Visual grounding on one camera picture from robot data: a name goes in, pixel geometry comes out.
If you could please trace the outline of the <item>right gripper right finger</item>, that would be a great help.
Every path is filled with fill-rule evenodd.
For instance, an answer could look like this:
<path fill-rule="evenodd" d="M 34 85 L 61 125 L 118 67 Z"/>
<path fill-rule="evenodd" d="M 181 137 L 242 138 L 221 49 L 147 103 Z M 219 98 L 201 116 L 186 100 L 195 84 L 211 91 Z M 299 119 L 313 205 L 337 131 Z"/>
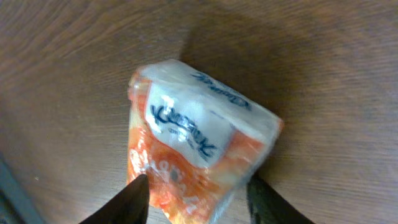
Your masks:
<path fill-rule="evenodd" d="M 251 224 L 315 224 L 254 174 L 246 187 Z"/>

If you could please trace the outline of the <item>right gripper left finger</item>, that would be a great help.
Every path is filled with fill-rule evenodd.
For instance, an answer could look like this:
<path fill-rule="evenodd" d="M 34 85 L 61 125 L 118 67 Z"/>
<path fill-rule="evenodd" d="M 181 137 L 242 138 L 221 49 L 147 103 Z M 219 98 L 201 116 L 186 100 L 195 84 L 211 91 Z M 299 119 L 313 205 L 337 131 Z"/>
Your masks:
<path fill-rule="evenodd" d="M 146 224 L 149 196 L 148 176 L 141 174 L 80 224 Z"/>

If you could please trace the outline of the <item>orange tissue pack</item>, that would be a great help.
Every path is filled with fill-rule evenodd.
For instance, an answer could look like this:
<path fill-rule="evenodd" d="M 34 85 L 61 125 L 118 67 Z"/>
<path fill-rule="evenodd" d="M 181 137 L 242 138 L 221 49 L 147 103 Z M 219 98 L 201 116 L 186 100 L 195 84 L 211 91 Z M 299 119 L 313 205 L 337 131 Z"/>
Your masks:
<path fill-rule="evenodd" d="M 178 60 L 130 82 L 127 180 L 149 179 L 149 203 L 172 223 L 215 223 L 270 153 L 274 113 Z"/>

